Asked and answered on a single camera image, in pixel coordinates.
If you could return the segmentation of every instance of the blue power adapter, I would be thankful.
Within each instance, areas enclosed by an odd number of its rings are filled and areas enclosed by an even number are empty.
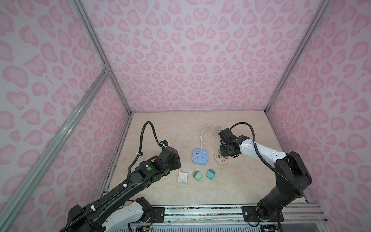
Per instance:
[[[205,165],[207,159],[209,158],[209,153],[204,149],[195,149],[192,155],[192,161],[195,164]]]

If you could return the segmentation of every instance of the pink wall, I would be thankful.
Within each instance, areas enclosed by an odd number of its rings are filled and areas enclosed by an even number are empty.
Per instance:
[[[107,80],[10,231],[58,231],[94,201],[127,115]]]
[[[83,0],[132,110],[264,109],[320,0]]]
[[[371,3],[336,0],[269,118],[334,232],[371,229]]]
[[[0,6],[1,211],[102,66],[68,0]]]

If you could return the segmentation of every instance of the round pink power strip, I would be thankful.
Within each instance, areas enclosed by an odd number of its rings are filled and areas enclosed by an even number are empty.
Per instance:
[[[224,158],[219,154],[219,151],[216,151],[214,155],[214,160],[217,164],[224,166],[227,165],[231,159],[230,157],[228,159]]]

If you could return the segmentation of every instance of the beige table surface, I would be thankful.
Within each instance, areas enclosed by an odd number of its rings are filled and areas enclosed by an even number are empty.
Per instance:
[[[282,150],[263,111],[138,112],[131,121],[110,189],[126,179],[127,169],[136,157],[140,132],[146,121],[153,123],[159,141],[167,140],[170,146],[178,151],[182,167],[171,171],[169,175],[153,183],[132,199],[145,197],[151,205],[248,204],[257,203],[275,187],[275,174],[261,161],[244,155],[231,158],[226,166],[220,166],[214,161],[220,139],[213,136],[213,132],[218,126],[222,129],[230,128],[241,121],[252,125],[257,143],[278,151]],[[209,152],[209,160],[206,165],[197,165],[192,162],[192,153],[195,148],[200,148],[200,129],[207,123],[211,123],[212,126],[204,130],[206,144],[203,148]],[[237,137],[240,135],[251,137],[250,128],[246,125],[238,125],[232,132]],[[147,125],[143,138],[144,154],[133,166],[132,171],[141,161],[161,152],[150,125]],[[216,173],[212,180],[206,177],[209,169]],[[196,170],[204,175],[200,181],[192,176]],[[180,171],[188,173],[187,184],[177,182]],[[294,202],[305,202],[305,199],[301,198]]]

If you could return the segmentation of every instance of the white robotic arm segment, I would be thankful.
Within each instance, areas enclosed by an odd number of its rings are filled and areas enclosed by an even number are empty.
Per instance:
[[[276,151],[259,143],[256,143],[256,146],[262,157],[273,167],[275,166],[276,160],[280,160],[286,156],[286,153],[283,151]],[[250,156],[261,161],[256,154],[252,139],[242,141],[242,144],[240,144],[240,151],[242,155]]]
[[[133,202],[133,204],[129,206],[116,210],[107,218],[102,226],[106,227],[105,232],[112,232],[123,226],[127,226],[128,223],[138,221],[143,213],[142,206],[138,202]]]

